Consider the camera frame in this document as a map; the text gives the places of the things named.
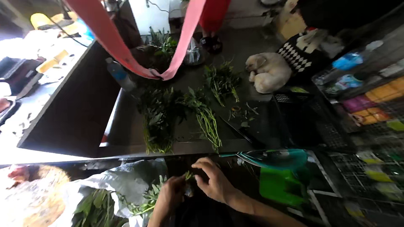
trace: knife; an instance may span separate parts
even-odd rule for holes
[[[258,141],[255,137],[253,137],[250,133],[247,132],[247,130],[243,127],[241,129],[236,129],[233,125],[231,125],[228,121],[226,121],[225,119],[223,119],[223,117],[219,116],[220,119],[222,119],[222,121],[224,121],[233,131],[236,131],[238,134],[240,134],[242,137],[244,137],[244,139],[246,139],[248,142],[250,142],[252,144],[252,146],[255,149],[260,149],[260,148],[264,148],[265,144],[261,143],[260,141]]]

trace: human hand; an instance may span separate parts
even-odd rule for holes
[[[241,193],[233,187],[223,172],[208,157],[198,159],[193,168],[202,169],[209,177],[209,182],[205,183],[202,177],[195,175],[198,187],[210,198],[229,205],[229,201]]]
[[[171,177],[161,187],[153,214],[149,220],[149,227],[159,226],[170,212],[182,202],[185,189],[185,175]]]

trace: red strap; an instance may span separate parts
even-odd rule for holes
[[[87,24],[98,42],[124,67],[145,78],[158,79],[162,77],[163,80],[169,80],[175,76],[185,57],[188,44],[198,24],[206,0],[191,0],[189,2],[177,49],[171,60],[170,67],[163,74],[159,74],[154,69],[143,68],[133,58],[100,1],[66,0],[66,2]]]

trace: pink package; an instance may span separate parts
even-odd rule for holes
[[[360,95],[352,99],[348,99],[342,102],[345,109],[350,113],[355,113],[364,109],[374,107],[376,103],[372,102],[365,95]]]
[[[177,49],[170,67],[162,74],[154,69],[143,68],[133,58],[99,0],[66,0],[66,2],[87,24],[105,50],[124,67],[145,78],[169,80],[175,76],[185,57],[188,44],[198,24],[206,0],[191,0],[189,2]]]

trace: dog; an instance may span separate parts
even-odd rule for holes
[[[288,63],[277,53],[251,55],[246,61],[249,80],[259,93],[272,93],[283,87],[292,75]]]

